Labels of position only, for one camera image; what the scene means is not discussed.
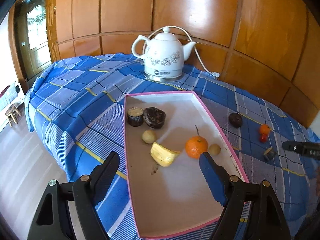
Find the metal screw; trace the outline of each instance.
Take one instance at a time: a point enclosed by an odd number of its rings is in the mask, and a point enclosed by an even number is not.
[[[54,186],[57,184],[57,181],[55,179],[52,179],[49,181],[49,186]]]
[[[82,175],[80,180],[81,181],[88,181],[90,179],[89,175]]]
[[[269,186],[270,186],[270,182],[267,181],[267,180],[264,180],[264,181],[262,182],[262,185],[265,186],[265,187],[269,187]]]
[[[239,180],[239,178],[237,176],[235,176],[235,175],[232,175],[232,176],[230,176],[230,180],[232,182],[237,182]]]

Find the kettle base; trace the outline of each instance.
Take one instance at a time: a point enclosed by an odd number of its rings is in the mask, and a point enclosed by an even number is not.
[[[172,81],[179,80],[181,78],[181,76],[175,77],[175,78],[163,78],[163,77],[152,76],[147,73],[144,73],[144,76],[148,79],[151,79],[153,81],[158,81],[158,82],[172,82]]]

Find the floor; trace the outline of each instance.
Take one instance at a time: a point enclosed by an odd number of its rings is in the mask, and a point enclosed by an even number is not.
[[[44,148],[38,135],[28,131],[24,105],[18,124],[0,132],[0,212],[20,240],[28,237],[34,213],[51,179],[67,182],[65,172]],[[69,202],[77,240],[84,239],[74,202]]]

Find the person's hand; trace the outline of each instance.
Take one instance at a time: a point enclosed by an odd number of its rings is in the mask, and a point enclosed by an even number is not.
[[[317,187],[316,187],[316,194],[320,196],[320,166],[317,169]]]

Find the white teapot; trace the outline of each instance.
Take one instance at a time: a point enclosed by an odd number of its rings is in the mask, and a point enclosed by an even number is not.
[[[145,53],[136,53],[136,45],[139,41],[146,41]],[[196,42],[190,41],[182,46],[177,37],[170,33],[168,26],[163,28],[163,33],[157,34],[149,40],[139,35],[133,42],[132,54],[144,60],[145,76],[156,81],[173,81],[182,75],[183,63],[189,58]]]

